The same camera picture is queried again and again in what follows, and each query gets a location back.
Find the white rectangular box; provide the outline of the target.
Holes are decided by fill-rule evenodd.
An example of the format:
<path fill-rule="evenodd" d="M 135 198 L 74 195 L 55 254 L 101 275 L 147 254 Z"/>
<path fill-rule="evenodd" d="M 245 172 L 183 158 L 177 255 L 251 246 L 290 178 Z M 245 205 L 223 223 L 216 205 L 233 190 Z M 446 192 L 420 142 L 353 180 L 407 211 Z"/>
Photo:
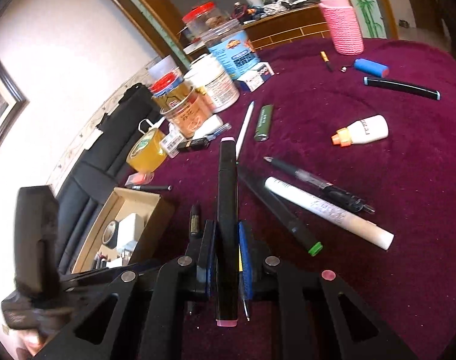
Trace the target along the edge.
<path fill-rule="evenodd" d="M 137 213 L 129 214 L 119 222 L 116 249 L 133 251 L 144 230 L 143 217 Z"/>

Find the pink knitted bottle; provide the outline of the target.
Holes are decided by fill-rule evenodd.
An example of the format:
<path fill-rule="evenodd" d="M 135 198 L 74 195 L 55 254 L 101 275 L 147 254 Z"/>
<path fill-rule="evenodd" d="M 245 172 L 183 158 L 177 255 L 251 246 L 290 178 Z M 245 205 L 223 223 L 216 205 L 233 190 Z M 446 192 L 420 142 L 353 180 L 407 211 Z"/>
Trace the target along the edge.
<path fill-rule="evenodd" d="M 350 0 L 320 0 L 335 50 L 341 55 L 360 55 L 364 51 L 362 32 Z"/>

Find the black tape roll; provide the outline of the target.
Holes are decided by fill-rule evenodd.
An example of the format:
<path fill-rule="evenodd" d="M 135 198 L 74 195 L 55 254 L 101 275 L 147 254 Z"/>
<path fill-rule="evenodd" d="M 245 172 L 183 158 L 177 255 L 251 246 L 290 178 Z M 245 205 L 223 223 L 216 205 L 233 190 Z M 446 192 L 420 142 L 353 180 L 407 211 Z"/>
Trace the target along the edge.
<path fill-rule="evenodd" d="M 103 231 L 102 244 L 111 250 L 116 248 L 118 228 L 119 222 L 112 220 L 106 225 Z"/>

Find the black marker pink caps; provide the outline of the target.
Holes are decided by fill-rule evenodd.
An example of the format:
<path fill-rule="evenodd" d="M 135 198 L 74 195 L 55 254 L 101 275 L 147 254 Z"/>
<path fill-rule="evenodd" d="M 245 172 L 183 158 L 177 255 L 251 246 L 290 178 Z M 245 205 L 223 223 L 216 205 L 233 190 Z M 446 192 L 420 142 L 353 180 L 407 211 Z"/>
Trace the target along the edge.
<path fill-rule="evenodd" d="M 235 139 L 220 143 L 217 184 L 217 325 L 234 328 L 238 322 L 239 233 Z"/>

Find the black gold lipstick tube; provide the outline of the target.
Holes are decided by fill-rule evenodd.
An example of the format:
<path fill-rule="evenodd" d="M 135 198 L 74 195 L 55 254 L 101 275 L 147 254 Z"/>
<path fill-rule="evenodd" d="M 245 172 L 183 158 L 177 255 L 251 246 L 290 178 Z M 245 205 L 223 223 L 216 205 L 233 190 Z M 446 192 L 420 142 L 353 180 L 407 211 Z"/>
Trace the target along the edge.
<path fill-rule="evenodd" d="M 190 141 L 184 141 L 178 144 L 177 151 L 179 153 L 194 152 L 207 149 L 211 144 L 210 139 L 202 137 L 198 139 L 192 139 Z"/>

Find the white bottle orange cap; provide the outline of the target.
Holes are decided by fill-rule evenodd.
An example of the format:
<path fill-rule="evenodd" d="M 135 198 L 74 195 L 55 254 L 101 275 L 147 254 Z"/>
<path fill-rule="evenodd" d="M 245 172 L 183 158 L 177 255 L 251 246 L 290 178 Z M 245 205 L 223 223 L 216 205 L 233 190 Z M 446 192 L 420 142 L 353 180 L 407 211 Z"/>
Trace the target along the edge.
<path fill-rule="evenodd" d="M 336 131 L 331 141 L 336 146 L 346 147 L 351 145 L 364 145 L 387 138 L 389 134 L 388 123 L 381 115 L 359 119 Z"/>

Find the white oval case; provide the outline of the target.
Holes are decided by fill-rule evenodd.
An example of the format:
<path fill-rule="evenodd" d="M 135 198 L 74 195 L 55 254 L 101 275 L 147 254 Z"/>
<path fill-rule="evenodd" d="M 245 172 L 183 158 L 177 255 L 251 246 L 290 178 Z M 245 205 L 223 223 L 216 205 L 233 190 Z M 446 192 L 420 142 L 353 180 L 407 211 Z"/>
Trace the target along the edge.
<path fill-rule="evenodd" d="M 193 139 L 199 139 L 205 137 L 214 131 L 216 131 L 219 127 L 224 124 L 222 119 L 217 115 L 212 115 L 209 117 L 203 124 L 195 131 L 193 135 Z"/>

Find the orange item plastic bag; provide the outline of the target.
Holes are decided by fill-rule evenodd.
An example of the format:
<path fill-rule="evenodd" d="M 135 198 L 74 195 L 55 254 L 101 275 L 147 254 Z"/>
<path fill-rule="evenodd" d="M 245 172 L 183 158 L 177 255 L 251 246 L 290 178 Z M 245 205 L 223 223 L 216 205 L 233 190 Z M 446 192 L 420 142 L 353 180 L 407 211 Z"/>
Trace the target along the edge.
<path fill-rule="evenodd" d="M 125 182 L 125 187 L 131 188 L 132 186 L 148 185 L 151 183 L 153 178 L 154 178 L 153 172 L 149 172 L 149 173 L 136 172 L 136 173 L 128 176 L 128 178 Z"/>

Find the small yellow black pen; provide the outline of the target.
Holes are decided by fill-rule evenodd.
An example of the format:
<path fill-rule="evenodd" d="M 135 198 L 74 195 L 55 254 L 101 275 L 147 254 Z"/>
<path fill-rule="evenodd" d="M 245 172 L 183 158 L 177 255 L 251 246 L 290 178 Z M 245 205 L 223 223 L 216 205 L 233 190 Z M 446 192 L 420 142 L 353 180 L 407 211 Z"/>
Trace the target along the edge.
<path fill-rule="evenodd" d="M 328 69 L 329 72 L 333 72 L 333 67 L 331 66 L 331 61 L 329 60 L 327 54 L 325 51 L 321 51 L 320 55 L 322 57 L 323 62 L 325 63 L 326 68 Z"/>

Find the white barcode box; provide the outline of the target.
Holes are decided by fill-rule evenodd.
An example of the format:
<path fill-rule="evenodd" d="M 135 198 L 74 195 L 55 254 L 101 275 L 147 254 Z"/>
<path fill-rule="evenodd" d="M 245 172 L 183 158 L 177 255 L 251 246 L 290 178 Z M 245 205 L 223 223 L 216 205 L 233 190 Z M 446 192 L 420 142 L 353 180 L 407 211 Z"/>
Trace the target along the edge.
<path fill-rule="evenodd" d="M 170 158 L 175 158 L 179 154 L 179 144 L 183 143 L 185 140 L 185 137 L 181 135 L 181 133 L 172 132 L 160 141 L 160 146 Z"/>

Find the cardboard box tray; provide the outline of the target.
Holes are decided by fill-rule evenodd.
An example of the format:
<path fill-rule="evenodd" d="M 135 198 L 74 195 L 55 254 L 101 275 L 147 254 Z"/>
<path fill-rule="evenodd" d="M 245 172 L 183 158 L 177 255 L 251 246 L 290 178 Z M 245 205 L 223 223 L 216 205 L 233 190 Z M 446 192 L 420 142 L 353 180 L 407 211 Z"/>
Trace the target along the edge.
<path fill-rule="evenodd" d="M 109 267 L 152 258 L 175 208 L 160 194 L 116 188 L 100 211 L 72 272 L 91 269 L 101 255 Z"/>

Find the clear jar orange label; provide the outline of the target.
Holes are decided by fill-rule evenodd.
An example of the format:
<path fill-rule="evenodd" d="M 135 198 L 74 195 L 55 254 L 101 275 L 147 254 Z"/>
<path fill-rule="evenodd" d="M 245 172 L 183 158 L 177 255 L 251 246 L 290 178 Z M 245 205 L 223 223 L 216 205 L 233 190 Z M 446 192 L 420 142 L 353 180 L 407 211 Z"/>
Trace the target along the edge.
<path fill-rule="evenodd" d="M 172 123 L 185 138 L 192 138 L 203 123 L 212 116 L 204 99 L 194 88 L 181 103 L 160 114 Z"/>

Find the blue cylinder battery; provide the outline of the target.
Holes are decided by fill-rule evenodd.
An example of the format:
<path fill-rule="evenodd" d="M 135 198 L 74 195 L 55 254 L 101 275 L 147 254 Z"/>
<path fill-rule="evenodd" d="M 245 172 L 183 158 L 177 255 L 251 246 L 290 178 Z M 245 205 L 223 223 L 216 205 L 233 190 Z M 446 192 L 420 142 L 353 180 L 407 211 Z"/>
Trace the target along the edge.
<path fill-rule="evenodd" d="M 353 67 L 359 72 L 379 78 L 387 77 L 389 74 L 388 66 L 365 58 L 357 58 L 353 63 Z"/>

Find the thin black pen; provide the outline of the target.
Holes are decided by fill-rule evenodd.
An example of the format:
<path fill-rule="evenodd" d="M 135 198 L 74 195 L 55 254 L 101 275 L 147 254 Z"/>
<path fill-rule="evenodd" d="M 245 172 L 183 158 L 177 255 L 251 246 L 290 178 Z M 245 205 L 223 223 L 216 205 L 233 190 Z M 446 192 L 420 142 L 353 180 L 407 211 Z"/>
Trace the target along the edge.
<path fill-rule="evenodd" d="M 142 184 L 142 185 L 129 185 L 127 189 L 137 190 L 146 193 L 158 193 L 164 191 L 171 191 L 173 189 L 172 185 L 149 185 L 149 184 Z"/>

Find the yellow highlighter pen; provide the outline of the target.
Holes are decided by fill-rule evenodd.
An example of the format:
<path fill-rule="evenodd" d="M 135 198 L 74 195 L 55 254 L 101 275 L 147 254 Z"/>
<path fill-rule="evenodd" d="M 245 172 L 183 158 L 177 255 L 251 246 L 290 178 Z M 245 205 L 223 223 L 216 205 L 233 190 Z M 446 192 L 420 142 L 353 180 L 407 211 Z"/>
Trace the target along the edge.
<path fill-rule="evenodd" d="M 239 270 L 239 296 L 240 296 L 241 303 L 244 308 L 245 318 L 249 322 L 251 320 L 251 318 L 250 318 L 250 311 L 249 311 L 249 304 L 248 304 L 248 296 L 246 294 L 245 286 L 244 286 L 244 269 L 243 269 L 241 250 L 238 250 L 238 270 Z"/>

